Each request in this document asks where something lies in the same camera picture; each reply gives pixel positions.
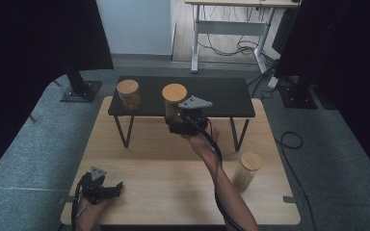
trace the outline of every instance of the carpeted floor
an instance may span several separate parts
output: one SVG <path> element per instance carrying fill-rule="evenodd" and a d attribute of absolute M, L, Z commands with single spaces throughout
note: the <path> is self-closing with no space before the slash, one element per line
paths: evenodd
<path fill-rule="evenodd" d="M 47 87 L 32 111 L 37 122 L 25 120 L 0 161 L 0 230 L 71 230 L 60 223 L 64 201 L 102 99 L 113 94 L 119 76 L 195 76 L 189 64 L 141 67 L 130 61 L 122 63 L 116 70 L 82 72 L 86 80 L 102 81 L 93 103 L 60 102 L 68 86 L 66 76 L 58 79 L 61 87 Z M 258 75 L 254 67 L 238 70 L 209 64 L 202 64 L 197 74 L 244 77 L 247 82 Z M 261 230 L 370 230 L 370 161 L 340 113 L 324 110 L 317 99 L 317 110 L 286 109 L 277 90 L 262 92 L 268 90 L 269 79 L 260 82 L 254 96 L 264 96 L 275 138 L 280 140 L 288 131 L 303 138 L 300 148 L 285 147 L 285 156 L 278 147 L 302 221 L 294 226 L 262 225 Z M 251 92 L 256 84 L 249 86 Z M 294 135 L 286 135 L 283 141 L 293 146 L 300 142 Z M 130 226 L 119 230 L 151 228 Z"/>

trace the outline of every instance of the white desk frame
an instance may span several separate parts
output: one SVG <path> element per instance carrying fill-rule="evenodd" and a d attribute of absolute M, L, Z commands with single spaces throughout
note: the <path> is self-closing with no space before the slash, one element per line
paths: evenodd
<path fill-rule="evenodd" d="M 264 43 L 269 34 L 270 26 L 272 25 L 273 15 L 276 8 L 297 8 L 297 3 L 292 3 L 290 0 L 245 0 L 245 1 L 209 1 L 209 0 L 185 0 L 186 4 L 197 6 L 197 15 L 194 18 L 194 46 L 192 52 L 191 72 L 198 73 L 198 36 L 199 34 L 215 34 L 215 35 L 244 35 L 244 36 L 259 36 L 261 40 L 254 49 L 254 56 L 260 71 L 263 73 L 267 70 L 266 61 L 262 55 Z M 266 22 L 231 22 L 231 21 L 208 21 L 199 19 L 199 8 L 201 5 L 208 6 L 235 6 L 235 7 L 264 7 L 270 8 Z"/>

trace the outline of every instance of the round wooden lid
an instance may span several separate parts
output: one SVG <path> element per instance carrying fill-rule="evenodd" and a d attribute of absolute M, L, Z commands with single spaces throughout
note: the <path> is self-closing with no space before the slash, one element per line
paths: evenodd
<path fill-rule="evenodd" d="M 123 80 L 117 84 L 117 91 L 121 94 L 129 94 L 135 92 L 138 86 L 135 80 Z"/>
<path fill-rule="evenodd" d="M 254 152 L 245 152 L 240 159 L 244 168 L 248 170 L 258 170 L 262 167 L 262 160 Z"/>
<path fill-rule="evenodd" d="M 182 101 L 187 94 L 187 90 L 180 84 L 169 84 L 162 89 L 162 96 L 172 103 Z"/>

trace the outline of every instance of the wall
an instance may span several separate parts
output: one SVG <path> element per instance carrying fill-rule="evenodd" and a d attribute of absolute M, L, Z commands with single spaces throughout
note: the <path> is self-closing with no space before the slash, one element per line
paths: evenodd
<path fill-rule="evenodd" d="M 172 54 L 170 0 L 96 0 L 112 54 Z"/>

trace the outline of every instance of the wooden table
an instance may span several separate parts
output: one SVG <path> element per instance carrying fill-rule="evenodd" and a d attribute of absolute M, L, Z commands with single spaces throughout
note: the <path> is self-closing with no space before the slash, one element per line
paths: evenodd
<path fill-rule="evenodd" d="M 256 49 L 254 56 L 260 71 L 263 73 L 267 70 L 266 61 L 262 55 L 264 42 L 269 34 L 272 24 L 275 8 L 298 8 L 300 3 L 293 3 L 291 0 L 185 0 L 186 4 L 197 6 L 197 15 L 194 23 L 194 46 L 192 53 L 191 71 L 198 72 L 198 35 L 215 34 L 215 35 L 241 35 L 241 36 L 259 36 L 261 40 Z M 232 6 L 232 7 L 264 7 L 270 8 L 266 22 L 231 22 L 231 21 L 209 21 L 199 19 L 199 6 Z"/>
<path fill-rule="evenodd" d="M 163 117 L 138 117 L 132 145 L 124 147 L 114 118 L 107 112 L 111 101 L 112 97 L 103 101 L 69 194 L 74 195 L 81 176 L 95 166 L 108 171 L 105 187 L 124 182 L 120 197 L 106 210 L 100 224 L 224 224 L 211 177 L 189 144 L 169 132 Z M 221 131 L 218 145 L 225 172 L 231 177 L 246 151 L 260 155 L 263 167 L 242 196 L 259 224 L 298 224 L 301 219 L 296 204 L 283 202 L 292 192 L 263 105 L 257 99 L 252 103 L 256 117 L 251 119 L 245 144 L 238 152 L 233 148 L 229 118 L 211 119 Z M 129 116 L 120 122 L 128 126 Z M 239 128 L 244 122 L 235 118 Z M 66 203 L 62 223 L 70 224 L 70 211 L 71 203 Z"/>

